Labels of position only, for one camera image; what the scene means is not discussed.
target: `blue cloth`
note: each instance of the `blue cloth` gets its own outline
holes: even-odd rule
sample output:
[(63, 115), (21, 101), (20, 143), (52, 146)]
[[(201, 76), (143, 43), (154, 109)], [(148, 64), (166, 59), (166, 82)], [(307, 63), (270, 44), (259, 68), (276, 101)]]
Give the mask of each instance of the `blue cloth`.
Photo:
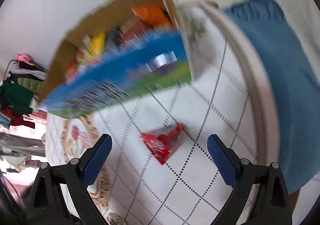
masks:
[(224, 12), (245, 32), (268, 73), (279, 115), (279, 165), (292, 193), (320, 170), (320, 86), (277, 3), (250, 0)]

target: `cardboard box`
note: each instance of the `cardboard box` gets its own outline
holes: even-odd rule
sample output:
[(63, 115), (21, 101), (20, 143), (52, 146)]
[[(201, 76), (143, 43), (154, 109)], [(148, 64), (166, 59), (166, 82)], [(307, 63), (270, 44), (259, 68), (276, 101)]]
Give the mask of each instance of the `cardboard box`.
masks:
[(82, 46), (84, 35), (93, 37), (100, 31), (107, 31), (115, 26), (122, 25), (133, 17), (132, 7), (149, 4), (156, 4), (165, 8), (174, 28), (178, 28), (180, 21), (172, 0), (112, 0), (105, 7), (100, 8), (94, 14), (83, 19), (74, 30), (67, 34), (65, 40), (61, 42), (48, 71), (47, 80), (40, 91), (39, 102), (44, 101), (49, 93), (64, 83), (65, 69), (75, 59), (77, 48)]

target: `red package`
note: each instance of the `red package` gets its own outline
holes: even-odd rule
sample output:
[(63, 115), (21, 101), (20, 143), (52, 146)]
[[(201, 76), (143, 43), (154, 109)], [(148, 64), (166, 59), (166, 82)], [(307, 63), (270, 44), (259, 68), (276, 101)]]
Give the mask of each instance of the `red package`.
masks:
[(160, 164), (164, 164), (170, 156), (178, 138), (184, 128), (183, 124), (165, 126), (147, 133), (142, 133), (140, 139), (149, 148)]

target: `metal bolt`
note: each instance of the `metal bolt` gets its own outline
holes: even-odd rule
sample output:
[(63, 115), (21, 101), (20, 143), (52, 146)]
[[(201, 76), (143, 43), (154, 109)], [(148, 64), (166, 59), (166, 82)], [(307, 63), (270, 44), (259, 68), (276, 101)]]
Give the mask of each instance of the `metal bolt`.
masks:
[(242, 158), (241, 159), (241, 163), (244, 164), (244, 165), (248, 165), (250, 162), (247, 158)]
[(73, 158), (71, 159), (70, 163), (71, 164), (77, 164), (79, 162), (79, 159), (78, 158)]
[(43, 162), (41, 165), (40, 165), (40, 168), (41, 169), (46, 169), (48, 167), (48, 163), (47, 162)]
[(278, 169), (279, 168), (279, 164), (277, 164), (276, 162), (273, 162), (271, 164), (271, 166), (274, 168), (274, 169)]

